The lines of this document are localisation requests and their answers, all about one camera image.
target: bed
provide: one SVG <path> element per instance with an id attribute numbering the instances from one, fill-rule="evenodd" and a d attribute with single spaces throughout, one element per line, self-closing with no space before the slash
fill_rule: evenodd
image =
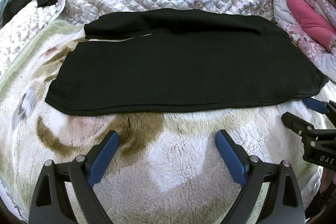
<path id="1" fill-rule="evenodd" d="M 264 161 L 289 160 L 305 206 L 315 195 L 321 168 L 302 160 L 301 141 L 283 126 L 281 114 L 292 112 L 317 128 L 331 125 L 301 101 L 253 109 L 99 117 L 69 117 L 44 102 L 48 83 L 57 75 L 66 53 L 84 40 L 83 24 L 111 12 L 158 8 L 260 15 L 274 20 L 273 0 L 58 0 L 45 10 L 31 2 L 0 30 L 0 108 L 4 113 L 0 117 L 0 178 L 22 219 L 28 220 L 43 162 L 69 161 L 85 154 L 110 129 L 120 134 L 121 147 L 94 190 L 115 223 L 221 220 L 240 187 L 215 148 L 214 134 L 219 129 L 226 129 L 236 143 Z M 58 21 L 60 17 L 67 22 Z M 17 51 L 12 51 L 12 44 L 19 46 Z M 38 86 L 38 96 L 32 86 Z M 315 98 L 335 101 L 335 83 L 327 83 Z M 71 186 L 68 192 L 79 223 L 85 223 Z M 264 196 L 265 189 L 250 223 L 256 220 Z"/>

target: blue gripper pad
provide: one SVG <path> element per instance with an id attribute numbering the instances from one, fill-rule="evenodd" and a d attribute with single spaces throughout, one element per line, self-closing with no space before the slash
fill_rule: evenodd
<path id="1" fill-rule="evenodd" d="M 306 107 L 321 113 L 321 114 L 327 114 L 328 108 L 325 103 L 320 102 L 319 100 L 315 100 L 313 98 L 305 98 L 302 100 L 303 103 L 306 105 Z"/>
<path id="2" fill-rule="evenodd" d="M 101 181 L 107 167 L 118 149 L 118 146 L 119 135 L 117 132 L 114 132 L 91 165 L 90 176 L 87 180 L 90 187 L 93 187 L 96 183 Z"/>
<path id="3" fill-rule="evenodd" d="M 247 182 L 243 163 L 240 161 L 239 157 L 234 152 L 233 148 L 221 131 L 217 132 L 215 141 L 217 149 L 222 156 L 233 181 L 239 183 L 243 188 Z"/>

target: white flower print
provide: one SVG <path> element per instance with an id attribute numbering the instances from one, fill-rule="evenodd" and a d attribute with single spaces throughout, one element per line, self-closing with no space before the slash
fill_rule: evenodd
<path id="1" fill-rule="evenodd" d="M 300 38 L 300 35 L 297 34 L 297 33 L 292 33 L 292 38 L 293 38 L 295 41 L 298 41 L 298 39 Z"/>

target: silver bolt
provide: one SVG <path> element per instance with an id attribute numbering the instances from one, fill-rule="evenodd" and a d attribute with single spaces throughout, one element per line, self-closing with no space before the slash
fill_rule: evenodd
<path id="1" fill-rule="evenodd" d="M 77 162 L 83 162 L 85 160 L 85 156 L 84 155 L 79 155 L 76 157 L 76 161 Z"/>
<path id="2" fill-rule="evenodd" d="M 53 164 L 52 160 L 46 160 L 45 163 L 44 163 L 45 166 L 50 166 L 52 164 Z"/>
<path id="3" fill-rule="evenodd" d="M 290 167 L 290 162 L 288 161 L 288 160 L 283 160 L 282 161 L 282 164 L 284 165 L 284 166 L 286 166 L 286 167 Z"/>
<path id="4" fill-rule="evenodd" d="M 250 156 L 250 160 L 251 160 L 251 162 L 258 162 L 259 158 L 256 155 L 252 155 L 252 156 Z"/>

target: pink floral comforter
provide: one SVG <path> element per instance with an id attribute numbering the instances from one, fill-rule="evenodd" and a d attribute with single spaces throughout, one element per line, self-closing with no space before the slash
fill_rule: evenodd
<path id="1" fill-rule="evenodd" d="M 305 0 L 315 12 L 336 28 L 334 0 Z M 336 35 L 326 47 L 313 40 L 302 30 L 291 13 L 286 0 L 273 0 L 274 17 L 291 38 L 292 42 L 331 80 L 336 81 Z"/>

